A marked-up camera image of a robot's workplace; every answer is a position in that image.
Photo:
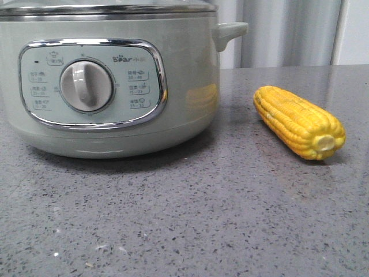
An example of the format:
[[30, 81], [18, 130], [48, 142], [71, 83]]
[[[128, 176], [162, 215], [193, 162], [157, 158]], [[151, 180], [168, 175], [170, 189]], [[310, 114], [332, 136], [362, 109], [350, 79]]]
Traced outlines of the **yellow corn cob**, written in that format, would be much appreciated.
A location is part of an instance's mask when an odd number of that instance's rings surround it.
[[303, 159], [324, 160], [345, 144], [346, 132], [338, 118], [290, 91], [260, 87], [253, 102], [264, 123]]

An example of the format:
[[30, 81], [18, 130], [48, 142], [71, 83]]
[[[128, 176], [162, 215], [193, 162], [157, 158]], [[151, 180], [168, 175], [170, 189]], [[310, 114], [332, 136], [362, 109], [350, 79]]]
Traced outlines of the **glass pot lid steel rim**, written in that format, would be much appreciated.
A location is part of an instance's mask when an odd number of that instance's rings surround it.
[[1, 16], [216, 12], [205, 1], [1, 1]]

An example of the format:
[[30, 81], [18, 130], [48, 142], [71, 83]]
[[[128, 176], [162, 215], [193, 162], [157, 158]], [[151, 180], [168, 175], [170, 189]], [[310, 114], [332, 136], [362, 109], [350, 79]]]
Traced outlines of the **light green electric cooking pot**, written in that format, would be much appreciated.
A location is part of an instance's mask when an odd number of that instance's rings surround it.
[[28, 144], [60, 156], [173, 147], [211, 123], [219, 52], [246, 31], [216, 12], [1, 16], [7, 119]]

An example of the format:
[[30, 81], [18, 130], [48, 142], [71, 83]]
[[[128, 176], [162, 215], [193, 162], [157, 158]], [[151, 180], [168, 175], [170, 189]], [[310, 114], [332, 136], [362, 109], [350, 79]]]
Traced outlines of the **white pleated curtain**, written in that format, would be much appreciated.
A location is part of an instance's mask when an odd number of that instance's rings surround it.
[[221, 67], [368, 63], [368, 1], [212, 1], [219, 22], [246, 22], [228, 43]]

